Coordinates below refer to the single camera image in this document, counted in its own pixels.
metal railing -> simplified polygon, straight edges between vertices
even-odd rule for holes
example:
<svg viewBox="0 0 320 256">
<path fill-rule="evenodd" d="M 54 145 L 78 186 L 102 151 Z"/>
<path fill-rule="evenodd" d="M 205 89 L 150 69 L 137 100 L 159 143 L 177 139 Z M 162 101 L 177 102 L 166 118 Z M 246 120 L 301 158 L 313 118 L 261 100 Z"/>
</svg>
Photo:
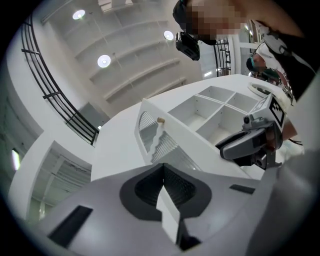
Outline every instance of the metal railing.
<svg viewBox="0 0 320 256">
<path fill-rule="evenodd" d="M 72 105 L 51 75 L 36 40 L 32 16 L 22 24 L 21 38 L 22 52 L 25 54 L 34 79 L 43 92 L 43 99 L 52 105 L 69 128 L 93 145 L 99 130 Z"/>
<path fill-rule="evenodd" d="M 217 40 L 213 46 L 216 65 L 216 76 L 222 77 L 231 74 L 230 49 L 228 38 Z"/>
</svg>

fluorescent light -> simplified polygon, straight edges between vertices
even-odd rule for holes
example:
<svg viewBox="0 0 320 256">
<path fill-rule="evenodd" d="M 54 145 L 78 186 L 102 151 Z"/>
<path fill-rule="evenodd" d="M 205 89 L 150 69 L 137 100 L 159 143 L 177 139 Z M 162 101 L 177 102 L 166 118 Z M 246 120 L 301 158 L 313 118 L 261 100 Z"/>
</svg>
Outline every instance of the fluorescent light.
<svg viewBox="0 0 320 256">
<path fill-rule="evenodd" d="M 212 74 L 212 71 L 208 72 L 208 73 L 205 73 L 204 74 L 204 77 L 207 77 L 207 76 L 210 76 Z"/>
<path fill-rule="evenodd" d="M 171 31 L 164 31 L 163 35 L 165 39 L 168 39 L 170 41 L 174 39 L 174 34 L 172 34 Z"/>
<path fill-rule="evenodd" d="M 100 68 L 106 68 L 110 65 L 111 58 L 108 55 L 102 55 L 98 58 L 98 65 Z"/>
<path fill-rule="evenodd" d="M 12 156 L 12 160 L 13 160 L 14 170 L 17 171 L 20 168 L 19 153 L 15 149 L 13 149 L 11 151 L 11 156 Z"/>
<path fill-rule="evenodd" d="M 72 18 L 74 20 L 79 20 L 81 19 L 84 15 L 85 15 L 85 11 L 84 10 L 77 10 L 73 15 L 72 15 Z"/>
</svg>

person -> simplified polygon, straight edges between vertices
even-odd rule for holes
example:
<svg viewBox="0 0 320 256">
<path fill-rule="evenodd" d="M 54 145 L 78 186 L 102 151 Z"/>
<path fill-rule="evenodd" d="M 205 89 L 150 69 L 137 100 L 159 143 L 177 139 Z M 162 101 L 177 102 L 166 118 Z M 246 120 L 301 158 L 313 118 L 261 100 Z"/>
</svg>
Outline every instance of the person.
<svg viewBox="0 0 320 256">
<path fill-rule="evenodd" d="M 265 42 L 259 45 L 252 57 L 249 57 L 247 59 L 246 67 L 251 72 L 259 73 L 263 73 L 267 69 L 275 70 L 278 76 L 280 77 L 282 83 L 285 86 L 289 84 L 287 73 L 280 65 L 279 61 L 277 61 L 274 55 L 269 51 Z"/>
<path fill-rule="evenodd" d="M 308 4 L 297 8 L 295 4 L 286 0 L 179 0 L 179 2 L 183 5 L 185 15 L 178 20 L 174 11 L 173 17 L 180 27 L 184 27 L 191 35 L 214 38 L 217 35 L 236 34 L 248 20 L 254 21 L 260 28 L 269 29 L 286 44 L 287 49 L 304 60 L 302 63 L 293 54 L 280 54 L 267 46 L 286 72 L 285 80 L 290 81 L 297 101 L 311 83 L 315 71 L 319 69 L 318 48 L 313 47 L 312 54 L 306 50 L 314 40 L 315 31 L 310 24 L 318 23 L 316 8 L 310 8 Z M 283 139 L 295 135 L 297 132 L 294 126 L 287 121 L 282 132 Z M 272 145 L 273 138 L 268 139 Z"/>
</svg>

